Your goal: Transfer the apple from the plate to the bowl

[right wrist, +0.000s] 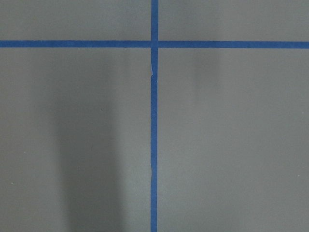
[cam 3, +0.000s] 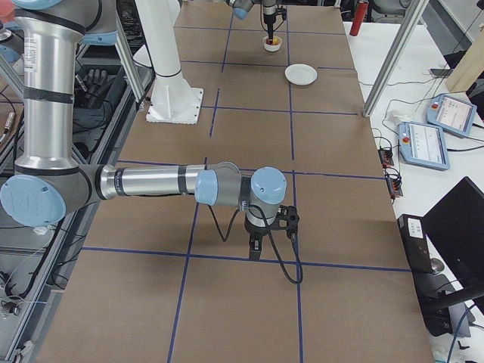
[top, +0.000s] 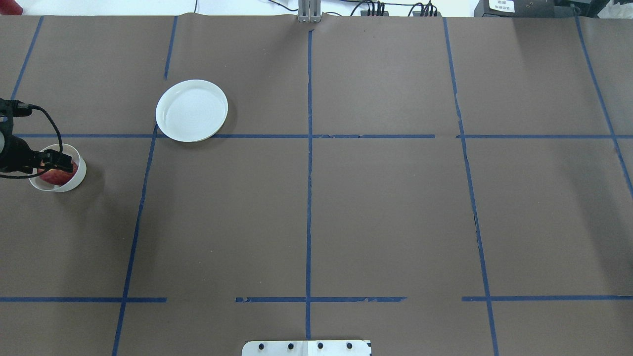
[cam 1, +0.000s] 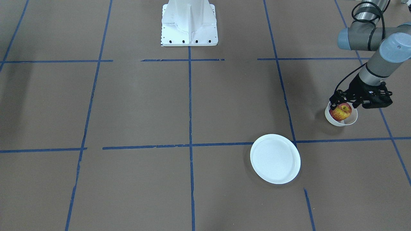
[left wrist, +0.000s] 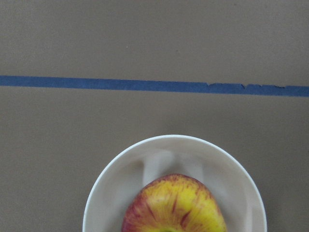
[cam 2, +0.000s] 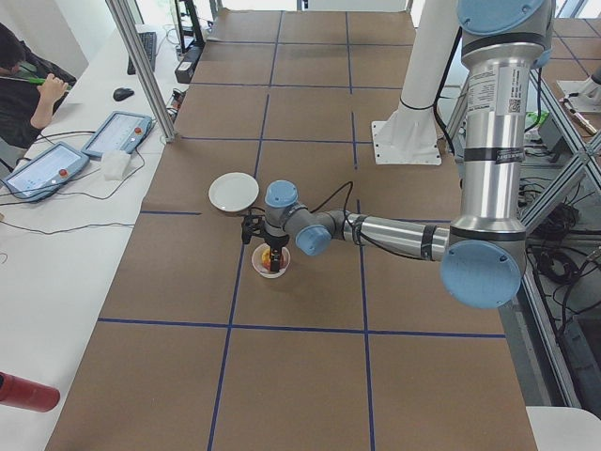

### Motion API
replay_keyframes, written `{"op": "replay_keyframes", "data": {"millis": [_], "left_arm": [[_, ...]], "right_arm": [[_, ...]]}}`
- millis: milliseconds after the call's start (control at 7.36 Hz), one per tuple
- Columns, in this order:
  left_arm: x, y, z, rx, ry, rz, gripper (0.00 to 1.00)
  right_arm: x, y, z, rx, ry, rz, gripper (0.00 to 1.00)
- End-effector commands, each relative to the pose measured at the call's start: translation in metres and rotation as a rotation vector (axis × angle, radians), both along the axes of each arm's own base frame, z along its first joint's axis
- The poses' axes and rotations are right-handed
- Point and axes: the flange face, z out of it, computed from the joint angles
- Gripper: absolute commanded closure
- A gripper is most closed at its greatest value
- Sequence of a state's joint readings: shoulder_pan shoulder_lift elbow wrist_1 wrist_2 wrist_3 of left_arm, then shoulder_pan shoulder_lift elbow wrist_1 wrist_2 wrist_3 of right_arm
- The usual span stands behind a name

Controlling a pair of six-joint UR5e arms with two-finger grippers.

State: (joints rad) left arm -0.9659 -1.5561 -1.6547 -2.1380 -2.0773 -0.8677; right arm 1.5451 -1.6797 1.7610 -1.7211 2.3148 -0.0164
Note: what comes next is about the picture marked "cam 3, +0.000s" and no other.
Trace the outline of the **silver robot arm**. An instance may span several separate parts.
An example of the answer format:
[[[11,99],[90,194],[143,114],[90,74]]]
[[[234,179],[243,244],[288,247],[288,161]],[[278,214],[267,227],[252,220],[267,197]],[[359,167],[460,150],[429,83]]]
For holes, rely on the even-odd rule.
[[[191,195],[198,203],[244,211],[249,258],[260,257],[262,239],[281,228],[287,212],[287,181],[278,169],[244,175],[229,162],[117,168],[73,159],[76,46],[117,41],[115,2],[17,1],[15,19],[24,32],[24,147],[1,188],[10,217],[36,228],[115,197]]]
[[[226,0],[225,3],[232,8],[233,15],[239,20],[243,20],[257,1],[253,0]],[[268,34],[269,43],[273,43],[274,39],[274,25],[277,19],[277,2],[270,0],[260,1],[260,9],[262,10],[262,20],[265,24],[265,30]]]

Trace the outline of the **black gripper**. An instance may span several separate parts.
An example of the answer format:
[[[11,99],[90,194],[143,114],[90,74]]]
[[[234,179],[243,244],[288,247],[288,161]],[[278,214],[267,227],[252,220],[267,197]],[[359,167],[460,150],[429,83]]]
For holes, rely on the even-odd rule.
[[[249,260],[259,261],[262,254],[262,239],[268,235],[268,226],[271,223],[266,221],[261,212],[246,212],[244,227],[250,236],[249,239]]]
[[[275,14],[263,14],[263,23],[268,31],[268,39],[273,39],[273,30],[275,24]]]

